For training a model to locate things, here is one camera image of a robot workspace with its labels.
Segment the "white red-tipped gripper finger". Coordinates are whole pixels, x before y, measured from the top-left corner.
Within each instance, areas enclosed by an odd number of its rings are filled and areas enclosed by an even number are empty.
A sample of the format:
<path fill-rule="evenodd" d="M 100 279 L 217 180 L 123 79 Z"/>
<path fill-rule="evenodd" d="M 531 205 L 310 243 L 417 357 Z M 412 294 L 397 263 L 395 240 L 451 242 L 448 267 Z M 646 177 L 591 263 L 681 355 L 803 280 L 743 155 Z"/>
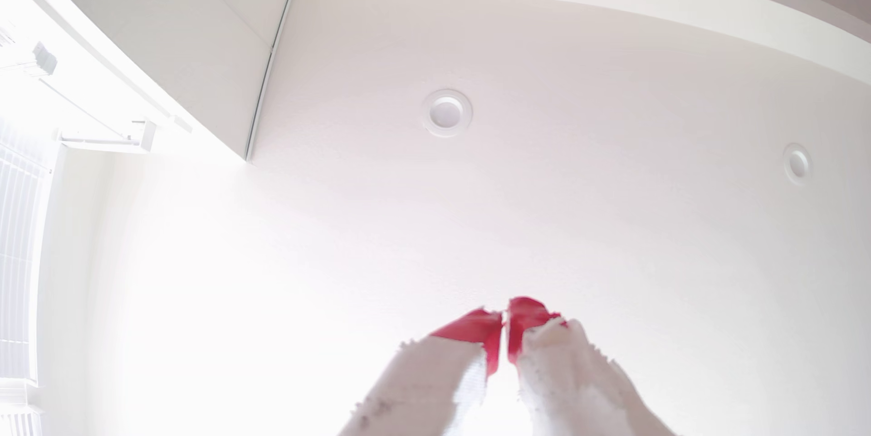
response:
<path fill-rule="evenodd" d="M 673 435 L 578 320 L 533 298 L 509 300 L 508 359 L 533 435 Z"/>
<path fill-rule="evenodd" d="M 503 313 L 474 309 L 401 345 L 340 435 L 457 435 L 497 371 Z"/>

